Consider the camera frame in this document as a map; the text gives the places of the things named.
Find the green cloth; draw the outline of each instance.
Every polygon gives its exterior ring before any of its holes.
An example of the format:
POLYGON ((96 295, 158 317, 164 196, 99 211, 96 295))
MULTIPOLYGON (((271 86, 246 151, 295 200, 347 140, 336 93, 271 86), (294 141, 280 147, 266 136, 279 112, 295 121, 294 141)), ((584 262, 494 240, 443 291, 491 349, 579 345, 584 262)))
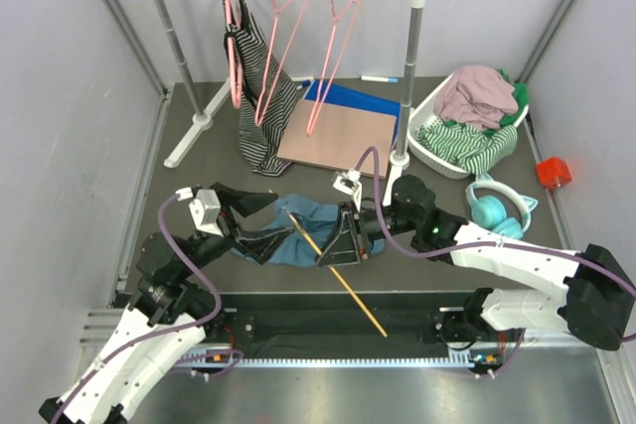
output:
MULTIPOLYGON (((503 69, 498 69, 497 72, 502 76, 502 78, 505 81, 510 82, 510 79, 508 78, 508 74, 503 69)), ((530 97, 528 96, 528 88, 526 87, 526 84, 513 83, 513 86, 515 87, 515 90, 513 91, 513 97, 517 101, 517 104, 519 105, 519 109, 517 109, 517 112, 515 114, 504 114, 504 116, 501 118, 501 121, 499 121, 499 126, 501 128, 503 128, 504 126, 508 126, 510 124, 514 124, 515 121, 519 119, 519 116, 521 116, 521 114, 524 112, 524 108, 530 103, 530 97)), ((444 122, 444 126, 447 126, 447 127, 455 126, 456 124, 457 122, 453 120, 444 122)), ((492 138, 492 136, 497 131, 499 130, 487 129, 482 132, 489 138, 492 138)))
POLYGON ((419 128, 417 142, 447 163, 472 174, 482 174, 513 154, 517 146, 517 128, 504 126, 489 137, 471 125, 448 127, 435 122, 419 128))

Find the striped tote bag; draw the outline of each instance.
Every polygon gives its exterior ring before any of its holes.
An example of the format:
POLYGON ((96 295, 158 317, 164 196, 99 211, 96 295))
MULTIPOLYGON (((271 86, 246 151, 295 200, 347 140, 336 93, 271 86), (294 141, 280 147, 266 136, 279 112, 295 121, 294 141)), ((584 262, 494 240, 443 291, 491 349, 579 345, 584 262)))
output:
MULTIPOLYGON (((268 43, 260 27, 247 9, 245 0, 237 0, 240 8, 240 27, 226 25, 224 44, 228 53, 228 38, 234 39, 235 58, 242 63, 243 80, 240 99, 240 120, 238 122, 238 147, 251 166, 251 170, 264 176, 279 176, 289 161, 276 157, 280 140, 289 121, 289 116, 300 99, 289 75, 282 71, 264 120, 256 126, 255 113, 258 97, 263 88, 263 75, 267 61, 268 43)), ((267 90, 269 93, 273 79, 279 70, 278 61, 272 56, 267 90)))

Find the blue cloth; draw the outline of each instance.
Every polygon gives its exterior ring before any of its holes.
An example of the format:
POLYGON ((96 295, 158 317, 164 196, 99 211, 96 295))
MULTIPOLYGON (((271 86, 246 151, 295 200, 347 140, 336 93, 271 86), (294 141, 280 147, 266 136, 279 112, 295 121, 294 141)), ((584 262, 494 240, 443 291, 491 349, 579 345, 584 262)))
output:
MULTIPOLYGON (((318 84, 320 81, 313 81, 305 93, 305 99, 315 100, 318 94, 318 84)), ((323 81, 322 91, 325 91, 329 81, 323 81)), ((338 104, 340 106, 348 106, 350 108, 363 109, 365 111, 373 111, 374 113, 389 114, 399 118, 399 103, 388 99, 378 98, 370 94, 361 93, 354 89, 346 88, 338 84, 332 84, 327 92, 326 103, 338 104)), ((398 134, 398 122, 394 129, 394 139, 398 134)))
MULTIPOLYGON (((320 204, 311 201, 298 194, 290 194, 274 203, 276 219, 263 229, 292 225, 287 211, 293 213, 300 221, 303 228, 309 233, 319 247, 323 247, 329 234, 336 226, 338 218, 338 206, 320 204)), ((373 244, 372 254, 380 253, 385 249, 383 240, 376 240, 373 244)), ((234 255, 243 257, 238 250, 232 250, 234 255)), ((282 245, 274 252, 267 263, 277 265, 296 265, 297 267, 315 266, 316 252, 300 232, 296 231, 288 236, 282 245)))

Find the cardboard sheet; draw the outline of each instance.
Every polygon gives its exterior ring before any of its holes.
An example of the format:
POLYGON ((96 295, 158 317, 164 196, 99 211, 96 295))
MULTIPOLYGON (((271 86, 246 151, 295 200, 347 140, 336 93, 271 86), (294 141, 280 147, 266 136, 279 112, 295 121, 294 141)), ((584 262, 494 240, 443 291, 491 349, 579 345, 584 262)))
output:
MULTIPOLYGON (((289 124, 278 148, 278 157, 296 163, 327 169, 348 171, 356 166, 369 146, 380 153, 380 176, 387 175, 389 154, 396 118, 388 114, 325 103, 311 136, 307 136, 307 122, 312 100, 301 99, 289 118, 289 124)), ((369 157, 361 172, 374 173, 369 157)))

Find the red cube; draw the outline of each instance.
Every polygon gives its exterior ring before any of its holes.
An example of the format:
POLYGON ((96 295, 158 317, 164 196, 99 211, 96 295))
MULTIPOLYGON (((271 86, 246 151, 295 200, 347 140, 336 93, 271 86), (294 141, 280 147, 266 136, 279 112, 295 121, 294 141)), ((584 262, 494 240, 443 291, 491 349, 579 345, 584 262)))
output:
POLYGON ((563 159, 552 157, 537 165, 537 176, 544 188, 556 189, 569 183, 572 176, 563 159))

